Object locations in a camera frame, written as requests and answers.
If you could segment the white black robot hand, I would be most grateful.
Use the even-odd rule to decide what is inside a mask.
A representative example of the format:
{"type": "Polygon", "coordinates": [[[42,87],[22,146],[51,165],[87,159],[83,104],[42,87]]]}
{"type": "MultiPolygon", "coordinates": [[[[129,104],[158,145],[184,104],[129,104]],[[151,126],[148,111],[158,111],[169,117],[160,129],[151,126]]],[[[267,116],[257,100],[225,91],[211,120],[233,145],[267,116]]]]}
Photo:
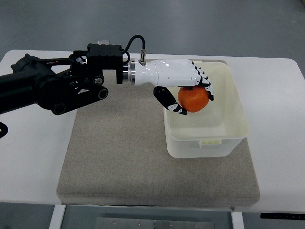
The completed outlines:
{"type": "Polygon", "coordinates": [[[177,102],[168,90],[169,87],[186,89],[199,86],[208,95],[208,100],[214,100],[214,89],[200,66],[188,59],[163,59],[147,62],[130,62],[130,81],[136,86],[146,83],[154,85],[153,95],[167,110],[181,115],[187,115],[189,110],[177,102]]]}

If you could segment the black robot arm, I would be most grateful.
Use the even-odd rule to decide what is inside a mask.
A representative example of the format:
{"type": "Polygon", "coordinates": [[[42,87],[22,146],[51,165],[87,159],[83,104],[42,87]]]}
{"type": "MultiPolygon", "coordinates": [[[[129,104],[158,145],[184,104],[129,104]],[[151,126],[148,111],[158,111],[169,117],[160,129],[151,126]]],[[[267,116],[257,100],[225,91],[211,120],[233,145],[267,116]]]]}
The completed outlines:
{"type": "Polygon", "coordinates": [[[121,45],[88,44],[68,58],[41,59],[29,54],[11,66],[13,72],[0,77],[2,114],[32,104],[61,115],[108,96],[103,86],[104,70],[114,70],[116,82],[127,79],[127,49],[121,45]]]}

